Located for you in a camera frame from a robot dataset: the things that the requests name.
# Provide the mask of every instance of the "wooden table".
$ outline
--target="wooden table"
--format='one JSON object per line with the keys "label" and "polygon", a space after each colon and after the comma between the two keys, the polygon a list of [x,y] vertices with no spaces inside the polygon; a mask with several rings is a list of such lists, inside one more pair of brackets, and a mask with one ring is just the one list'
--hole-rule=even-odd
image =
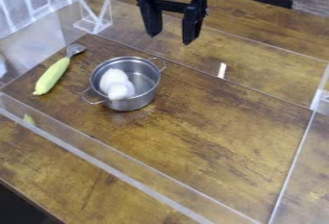
{"label": "wooden table", "polygon": [[[121,5],[123,8],[132,8],[129,4]],[[2,91],[210,195],[229,208],[265,223],[271,218],[311,121],[312,111],[307,106],[312,101],[313,86],[321,77],[325,62],[312,62],[305,56],[283,53],[280,49],[222,33],[217,34],[208,28],[194,46],[188,46],[184,50],[178,44],[176,20],[174,27],[165,30],[165,36],[156,39],[148,38],[146,34],[142,35],[145,29],[141,28],[141,21],[136,20],[134,36],[146,39],[146,42],[137,41],[125,33],[125,23],[129,22],[125,10],[119,12],[115,8],[115,11],[122,19],[121,24],[118,23],[103,37],[115,37],[117,42],[98,36],[79,39],[78,43],[87,47],[87,52],[77,56],[49,95],[33,96],[33,88],[46,68],[65,55],[63,50]],[[316,45],[317,39],[317,36],[311,37],[309,34],[311,45]],[[224,53],[218,52],[220,59],[214,58],[217,52],[213,48],[200,47],[200,44],[206,45],[208,40],[214,42],[213,47],[220,42],[226,42],[226,50],[222,49]],[[288,46],[293,49],[295,44],[289,43]],[[229,49],[234,47],[247,49],[251,54],[259,53],[279,60],[281,64],[293,62],[293,66],[299,65],[299,75],[292,67],[284,69],[283,76],[287,78],[307,78],[308,74],[313,73],[308,85],[301,89],[309,94],[308,97],[301,101],[301,93],[284,92],[281,85],[285,82],[269,80],[267,85],[261,86],[264,92],[272,94],[275,91],[283,99],[280,100],[267,93],[218,79],[213,73],[213,66],[218,66],[221,60],[230,61],[233,54],[236,57],[230,63],[236,71],[240,69],[237,61],[247,52],[230,53]],[[93,69],[106,59],[127,55],[145,58],[157,55],[168,60],[169,66],[164,71],[154,102],[136,112],[114,112],[102,106],[86,104],[82,92],[89,86]],[[257,83],[252,76],[241,80],[251,80],[252,85]],[[2,116],[0,122],[2,180],[65,222],[194,222],[176,208],[165,205],[118,177],[33,134],[7,117]]]}

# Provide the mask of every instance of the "stainless steel pot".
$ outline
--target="stainless steel pot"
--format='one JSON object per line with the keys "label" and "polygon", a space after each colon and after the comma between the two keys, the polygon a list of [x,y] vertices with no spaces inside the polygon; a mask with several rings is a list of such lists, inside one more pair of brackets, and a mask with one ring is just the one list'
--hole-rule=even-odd
{"label": "stainless steel pot", "polygon": [[[162,62],[164,67],[160,69],[152,60]],[[121,69],[129,76],[132,83],[136,86],[136,96],[122,100],[111,101],[109,96],[99,88],[101,78],[110,68]],[[138,57],[119,57],[101,63],[91,73],[90,88],[82,93],[83,100],[97,105],[103,103],[109,108],[121,112],[136,111],[145,107],[156,97],[157,87],[161,81],[161,72],[166,68],[166,63],[158,58],[142,59]],[[91,102],[87,99],[87,93],[94,91],[99,98],[98,102]]]}

